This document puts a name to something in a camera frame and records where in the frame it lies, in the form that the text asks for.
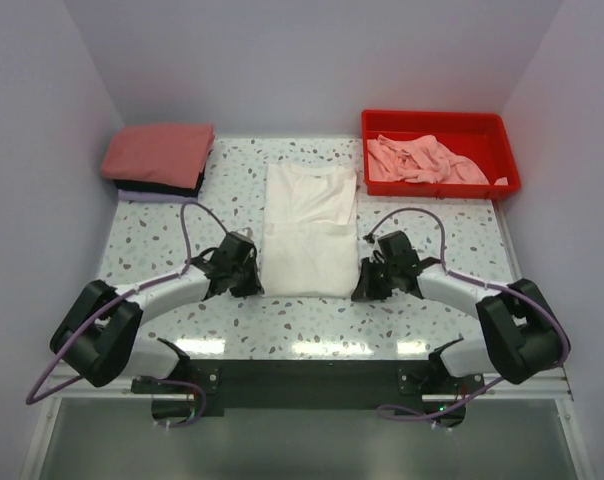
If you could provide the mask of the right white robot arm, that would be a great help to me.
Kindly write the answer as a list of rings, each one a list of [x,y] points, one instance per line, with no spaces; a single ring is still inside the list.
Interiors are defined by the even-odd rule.
[[[451,392],[463,377],[484,373],[521,384],[568,357],[570,341],[534,282],[494,284],[448,270],[439,259],[420,258],[400,231],[376,243],[361,261],[352,301],[383,301],[398,290],[458,310],[481,326],[480,339],[454,340],[429,355],[427,379],[434,390]]]

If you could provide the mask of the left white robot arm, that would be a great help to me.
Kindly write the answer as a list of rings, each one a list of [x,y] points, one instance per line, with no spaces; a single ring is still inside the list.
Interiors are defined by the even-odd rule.
[[[53,334],[50,349],[95,387],[137,376],[153,377],[165,391],[178,392],[189,380],[188,356],[167,340],[140,338],[138,330],[181,306],[226,292],[262,294],[256,256],[251,239],[230,232],[219,246],[164,276],[118,287],[92,281]]]

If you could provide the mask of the white printed t shirt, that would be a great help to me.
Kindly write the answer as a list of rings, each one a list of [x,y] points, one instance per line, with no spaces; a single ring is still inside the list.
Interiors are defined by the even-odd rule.
[[[358,276],[357,174],[268,166],[260,281],[267,297],[347,298]]]

